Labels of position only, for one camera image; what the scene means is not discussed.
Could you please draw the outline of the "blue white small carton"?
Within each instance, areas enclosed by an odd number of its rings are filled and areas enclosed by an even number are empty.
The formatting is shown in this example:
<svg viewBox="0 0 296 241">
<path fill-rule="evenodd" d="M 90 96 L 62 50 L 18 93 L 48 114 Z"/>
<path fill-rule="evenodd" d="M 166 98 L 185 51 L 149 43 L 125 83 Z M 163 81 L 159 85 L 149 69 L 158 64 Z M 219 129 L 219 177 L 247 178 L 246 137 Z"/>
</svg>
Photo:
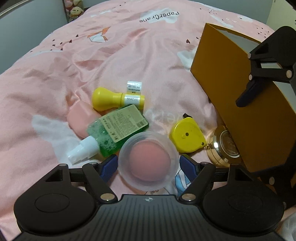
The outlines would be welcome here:
<svg viewBox="0 0 296 241">
<path fill-rule="evenodd" d="M 185 173 L 180 169 L 175 176 L 175 186 L 179 191 L 184 191 L 189 185 L 191 181 L 185 175 Z"/>
</svg>

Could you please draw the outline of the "gold round tin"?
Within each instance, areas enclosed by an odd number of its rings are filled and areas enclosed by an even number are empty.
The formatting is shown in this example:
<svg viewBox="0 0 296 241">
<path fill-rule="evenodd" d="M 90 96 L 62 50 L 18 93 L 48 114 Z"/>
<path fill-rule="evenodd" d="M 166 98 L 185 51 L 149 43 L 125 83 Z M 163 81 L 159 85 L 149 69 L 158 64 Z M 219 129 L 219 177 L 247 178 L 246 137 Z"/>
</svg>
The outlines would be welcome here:
<svg viewBox="0 0 296 241">
<path fill-rule="evenodd" d="M 207 138 L 206 152 L 210 161 L 219 168 L 242 164 L 240 153 L 226 126 L 218 126 Z"/>
</svg>

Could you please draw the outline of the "green liquid spray bottle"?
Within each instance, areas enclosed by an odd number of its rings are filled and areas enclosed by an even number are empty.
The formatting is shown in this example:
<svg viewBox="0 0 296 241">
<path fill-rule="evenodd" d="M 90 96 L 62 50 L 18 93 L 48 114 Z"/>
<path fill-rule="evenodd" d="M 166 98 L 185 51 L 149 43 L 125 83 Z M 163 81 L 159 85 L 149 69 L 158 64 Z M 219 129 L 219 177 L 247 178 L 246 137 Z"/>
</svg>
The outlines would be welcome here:
<svg viewBox="0 0 296 241">
<path fill-rule="evenodd" d="M 67 156 L 72 164 L 94 156 L 107 158 L 121 149 L 137 133 L 144 132 L 149 122 L 134 104 L 114 110 L 95 120 L 87 128 L 84 138 Z"/>
</svg>

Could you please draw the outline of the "yellow tape measure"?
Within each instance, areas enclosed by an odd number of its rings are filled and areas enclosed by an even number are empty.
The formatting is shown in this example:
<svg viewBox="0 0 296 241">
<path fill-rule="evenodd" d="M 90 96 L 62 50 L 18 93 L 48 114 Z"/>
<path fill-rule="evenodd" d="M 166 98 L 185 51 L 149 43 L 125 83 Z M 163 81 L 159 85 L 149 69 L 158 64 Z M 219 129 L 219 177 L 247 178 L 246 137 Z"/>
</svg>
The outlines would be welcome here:
<svg viewBox="0 0 296 241">
<path fill-rule="evenodd" d="M 195 120 L 186 113 L 172 127 L 169 139 L 179 153 L 193 153 L 206 146 L 206 139 Z"/>
</svg>

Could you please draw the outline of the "orange cardboard box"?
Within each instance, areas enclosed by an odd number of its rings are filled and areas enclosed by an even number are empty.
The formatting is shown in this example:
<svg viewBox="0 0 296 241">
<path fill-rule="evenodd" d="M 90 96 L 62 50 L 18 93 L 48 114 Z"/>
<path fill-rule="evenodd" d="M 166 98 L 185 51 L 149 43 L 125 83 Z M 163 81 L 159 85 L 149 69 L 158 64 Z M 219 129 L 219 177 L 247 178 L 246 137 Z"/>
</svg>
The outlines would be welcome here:
<svg viewBox="0 0 296 241">
<path fill-rule="evenodd" d="M 259 42 L 207 23 L 191 73 L 217 109 L 250 172 L 295 173 L 295 30 Z"/>
</svg>

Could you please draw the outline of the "clear cup with pink sponge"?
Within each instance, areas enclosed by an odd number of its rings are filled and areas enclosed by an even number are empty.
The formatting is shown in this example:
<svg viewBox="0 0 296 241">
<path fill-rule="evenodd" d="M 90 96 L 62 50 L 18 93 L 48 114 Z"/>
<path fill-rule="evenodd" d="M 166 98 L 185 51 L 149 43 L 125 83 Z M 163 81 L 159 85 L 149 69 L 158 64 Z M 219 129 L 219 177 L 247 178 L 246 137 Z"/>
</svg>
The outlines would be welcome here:
<svg viewBox="0 0 296 241">
<path fill-rule="evenodd" d="M 179 168 L 179 153 L 165 135 L 146 131 L 129 138 L 118 156 L 123 180 L 140 191 L 156 191 L 169 185 Z"/>
</svg>

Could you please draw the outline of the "pink soft case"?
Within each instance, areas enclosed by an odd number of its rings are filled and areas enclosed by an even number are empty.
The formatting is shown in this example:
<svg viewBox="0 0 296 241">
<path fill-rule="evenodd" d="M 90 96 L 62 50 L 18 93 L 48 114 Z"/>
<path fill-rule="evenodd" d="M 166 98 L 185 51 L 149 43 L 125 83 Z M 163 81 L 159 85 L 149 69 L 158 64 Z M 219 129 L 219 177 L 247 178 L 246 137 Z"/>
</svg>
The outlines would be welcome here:
<svg viewBox="0 0 296 241">
<path fill-rule="evenodd" d="M 87 129 L 101 115 L 84 101 L 78 101 L 67 114 L 67 122 L 74 133 L 84 139 L 89 136 Z"/>
</svg>

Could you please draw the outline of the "yellow bulb-shaped bottle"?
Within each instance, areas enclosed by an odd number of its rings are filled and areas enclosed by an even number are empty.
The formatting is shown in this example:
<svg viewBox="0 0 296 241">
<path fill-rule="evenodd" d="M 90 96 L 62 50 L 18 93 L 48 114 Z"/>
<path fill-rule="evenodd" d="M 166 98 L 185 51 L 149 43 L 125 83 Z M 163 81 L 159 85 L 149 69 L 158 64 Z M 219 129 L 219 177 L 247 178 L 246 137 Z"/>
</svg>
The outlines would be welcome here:
<svg viewBox="0 0 296 241">
<path fill-rule="evenodd" d="M 145 96 L 130 93 L 115 93 L 104 87 L 98 87 L 92 94 L 92 106 L 96 111 L 134 104 L 139 110 L 144 109 Z"/>
</svg>

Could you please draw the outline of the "pink patterned bed quilt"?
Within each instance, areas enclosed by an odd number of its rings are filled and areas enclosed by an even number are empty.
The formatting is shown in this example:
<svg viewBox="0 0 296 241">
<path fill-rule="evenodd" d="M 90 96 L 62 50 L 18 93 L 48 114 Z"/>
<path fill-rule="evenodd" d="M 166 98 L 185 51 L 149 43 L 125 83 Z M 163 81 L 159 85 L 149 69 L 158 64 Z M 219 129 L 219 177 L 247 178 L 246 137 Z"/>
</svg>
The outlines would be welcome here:
<svg viewBox="0 0 296 241">
<path fill-rule="evenodd" d="M 80 100 L 92 106 L 98 87 L 144 95 L 144 132 L 169 138 L 184 113 L 206 140 L 226 126 L 191 73 L 207 23 L 259 42 L 274 33 L 194 1 L 107 1 L 55 30 L 1 75 L 1 240 L 281 240 L 275 229 L 285 204 L 243 160 L 201 203 L 180 202 L 175 178 L 140 191 L 117 169 L 107 182 L 114 203 L 97 203 L 83 183 L 70 180 L 69 169 L 106 159 L 72 164 L 67 156 L 83 140 L 67 114 Z"/>
</svg>

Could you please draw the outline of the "stuffed toy hanging column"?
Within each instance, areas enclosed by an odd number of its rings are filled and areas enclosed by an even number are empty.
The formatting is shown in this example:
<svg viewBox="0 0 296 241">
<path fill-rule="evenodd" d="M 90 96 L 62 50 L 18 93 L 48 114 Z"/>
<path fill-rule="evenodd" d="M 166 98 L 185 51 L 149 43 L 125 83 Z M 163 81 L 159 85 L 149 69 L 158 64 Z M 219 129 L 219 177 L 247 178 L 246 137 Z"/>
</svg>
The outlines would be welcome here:
<svg viewBox="0 0 296 241">
<path fill-rule="evenodd" d="M 84 14 L 83 0 L 63 0 L 67 21 L 71 22 Z"/>
</svg>

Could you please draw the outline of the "dark window with sill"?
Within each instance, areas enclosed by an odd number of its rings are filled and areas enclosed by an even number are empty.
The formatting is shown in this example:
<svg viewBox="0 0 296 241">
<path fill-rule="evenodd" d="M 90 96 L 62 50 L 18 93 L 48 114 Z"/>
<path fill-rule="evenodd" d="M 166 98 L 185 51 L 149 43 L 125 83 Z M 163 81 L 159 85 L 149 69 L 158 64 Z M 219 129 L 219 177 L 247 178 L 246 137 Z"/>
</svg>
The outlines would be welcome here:
<svg viewBox="0 0 296 241">
<path fill-rule="evenodd" d="M 0 0 L 0 14 L 3 15 L 9 8 L 20 2 L 22 0 Z"/>
</svg>

